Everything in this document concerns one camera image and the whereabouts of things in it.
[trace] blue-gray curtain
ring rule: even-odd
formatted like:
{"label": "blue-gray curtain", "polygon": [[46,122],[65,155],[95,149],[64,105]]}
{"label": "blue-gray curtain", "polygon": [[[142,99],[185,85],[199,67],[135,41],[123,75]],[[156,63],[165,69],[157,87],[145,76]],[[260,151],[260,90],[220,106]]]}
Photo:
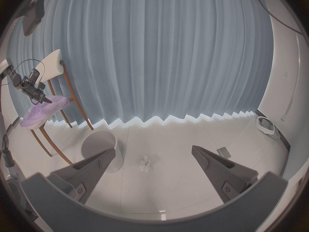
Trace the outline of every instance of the blue-gray curtain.
{"label": "blue-gray curtain", "polygon": [[[273,35],[257,0],[45,0],[32,35],[23,35],[18,20],[7,56],[17,66],[56,49],[92,123],[197,118],[258,108]],[[37,64],[27,61],[17,72],[28,75]],[[71,96],[63,75],[52,85],[57,95]],[[9,90],[22,117],[32,103]],[[84,121],[73,102],[64,112],[71,122]]]}

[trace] purple plastic bag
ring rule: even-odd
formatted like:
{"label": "purple plastic bag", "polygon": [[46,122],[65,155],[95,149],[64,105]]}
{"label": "purple plastic bag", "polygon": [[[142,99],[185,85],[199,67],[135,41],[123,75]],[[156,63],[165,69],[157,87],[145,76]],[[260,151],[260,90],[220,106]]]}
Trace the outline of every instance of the purple plastic bag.
{"label": "purple plastic bag", "polygon": [[23,121],[20,122],[21,127],[37,129],[56,112],[64,109],[70,103],[69,99],[62,95],[49,95],[46,98],[52,101],[52,103],[43,102],[30,107],[24,115]]}

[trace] light under curtain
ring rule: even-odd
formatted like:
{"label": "light under curtain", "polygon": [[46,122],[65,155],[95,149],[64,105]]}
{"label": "light under curtain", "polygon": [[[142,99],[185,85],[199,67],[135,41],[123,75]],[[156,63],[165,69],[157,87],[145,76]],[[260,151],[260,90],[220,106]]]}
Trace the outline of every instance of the light under curtain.
{"label": "light under curtain", "polygon": [[[44,1],[45,16],[31,36],[17,21],[7,57],[17,66],[60,49],[92,124],[211,117],[255,111],[261,102],[273,35],[257,0]],[[37,64],[26,61],[17,72],[29,75]],[[63,75],[51,82],[56,95],[71,96]],[[23,117],[29,97],[9,90]],[[51,95],[47,83],[45,93]],[[84,122],[74,102],[64,112],[70,122]]]}

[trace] ventilation grille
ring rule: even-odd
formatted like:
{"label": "ventilation grille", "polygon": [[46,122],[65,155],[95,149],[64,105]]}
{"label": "ventilation grille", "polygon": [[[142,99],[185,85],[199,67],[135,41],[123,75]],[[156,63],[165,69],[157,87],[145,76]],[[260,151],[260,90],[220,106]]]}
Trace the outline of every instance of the ventilation grille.
{"label": "ventilation grille", "polygon": [[18,202],[20,203],[20,194],[19,194],[19,192],[18,192],[18,189],[17,189],[16,185],[15,185],[14,183],[12,183],[12,182],[8,183],[8,185],[9,185],[11,191],[13,192],[15,198],[16,198],[16,199],[18,200]]}

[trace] chair backrest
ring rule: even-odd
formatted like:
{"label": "chair backrest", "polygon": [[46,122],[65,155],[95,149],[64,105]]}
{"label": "chair backrest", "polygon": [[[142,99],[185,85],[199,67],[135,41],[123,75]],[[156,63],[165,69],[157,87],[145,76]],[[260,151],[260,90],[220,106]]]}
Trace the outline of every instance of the chair backrest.
{"label": "chair backrest", "polygon": [[40,72],[40,75],[36,83],[39,83],[40,80],[41,82],[45,82],[55,76],[63,74],[63,66],[60,64],[60,60],[62,60],[60,49],[53,51],[46,58],[44,58],[42,62],[45,65],[45,71],[44,65],[39,63],[36,69]]}

